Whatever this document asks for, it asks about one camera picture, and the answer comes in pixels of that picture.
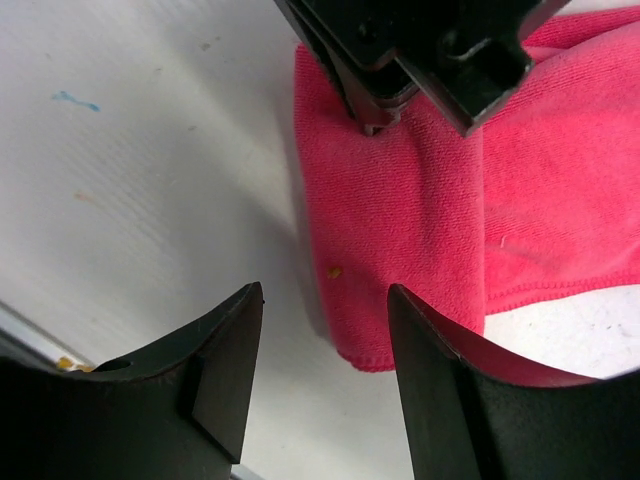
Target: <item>pink fabric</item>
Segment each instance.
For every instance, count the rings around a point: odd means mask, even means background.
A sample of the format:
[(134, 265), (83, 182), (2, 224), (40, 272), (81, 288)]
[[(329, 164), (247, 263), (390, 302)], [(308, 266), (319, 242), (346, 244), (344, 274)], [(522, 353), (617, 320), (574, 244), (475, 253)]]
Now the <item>pink fabric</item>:
[(640, 283), (640, 7), (557, 17), (526, 45), (532, 75), (466, 140), (424, 97), (365, 138), (298, 50), (315, 267), (356, 368), (393, 368), (391, 283), (479, 333), (485, 314)]

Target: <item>white table surface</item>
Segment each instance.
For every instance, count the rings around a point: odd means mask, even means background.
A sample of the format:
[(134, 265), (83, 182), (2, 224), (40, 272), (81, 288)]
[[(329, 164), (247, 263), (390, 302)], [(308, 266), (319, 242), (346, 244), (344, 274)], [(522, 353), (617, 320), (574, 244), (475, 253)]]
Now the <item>white table surface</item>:
[[(394, 374), (357, 372), (326, 340), (293, 143), (296, 44), (269, 0), (2, 2), (0, 298), (99, 363), (260, 280), (243, 464), (266, 480), (410, 479)], [(487, 336), (612, 375), (640, 364), (639, 291), (498, 315)]]

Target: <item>blue stain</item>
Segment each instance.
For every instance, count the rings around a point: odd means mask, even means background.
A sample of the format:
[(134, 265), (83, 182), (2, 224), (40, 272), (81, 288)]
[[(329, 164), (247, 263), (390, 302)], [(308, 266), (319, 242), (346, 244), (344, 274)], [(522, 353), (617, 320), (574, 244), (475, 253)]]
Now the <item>blue stain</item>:
[(51, 100), (66, 100), (67, 102), (75, 103), (76, 105), (80, 105), (81, 107), (87, 107), (89, 110), (93, 110), (94, 112), (100, 111), (100, 107), (95, 103), (82, 102), (80, 100), (77, 100), (73, 95), (69, 95), (64, 91), (54, 93), (51, 97)]

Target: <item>crumb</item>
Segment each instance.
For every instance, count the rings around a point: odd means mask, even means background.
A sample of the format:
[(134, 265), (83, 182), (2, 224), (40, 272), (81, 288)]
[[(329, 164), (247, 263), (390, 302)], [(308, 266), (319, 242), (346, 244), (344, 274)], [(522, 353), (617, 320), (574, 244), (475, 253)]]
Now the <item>crumb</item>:
[(58, 362), (56, 363), (56, 367), (59, 370), (68, 370), (71, 367), (73, 367), (73, 362), (71, 361), (70, 358), (67, 357), (60, 357), (58, 359)]
[(338, 278), (340, 275), (342, 275), (342, 268), (340, 267), (331, 267), (328, 271), (327, 271), (327, 276), (331, 279), (331, 280), (335, 280), (336, 278)]
[(76, 370), (81, 370), (84, 373), (93, 372), (94, 368), (95, 367), (92, 367), (90, 365), (80, 365), (80, 364), (76, 365)]

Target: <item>pink towel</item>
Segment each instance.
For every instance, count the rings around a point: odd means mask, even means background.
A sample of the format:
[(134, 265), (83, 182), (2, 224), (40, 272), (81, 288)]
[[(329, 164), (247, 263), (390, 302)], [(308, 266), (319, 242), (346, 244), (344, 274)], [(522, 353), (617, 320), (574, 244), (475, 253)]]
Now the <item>pink towel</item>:
[(424, 97), (362, 136), (298, 50), (315, 268), (356, 368), (393, 368), (392, 283), (479, 333), (485, 314), (640, 283), (640, 7), (556, 17), (526, 45), (533, 73), (466, 140)]

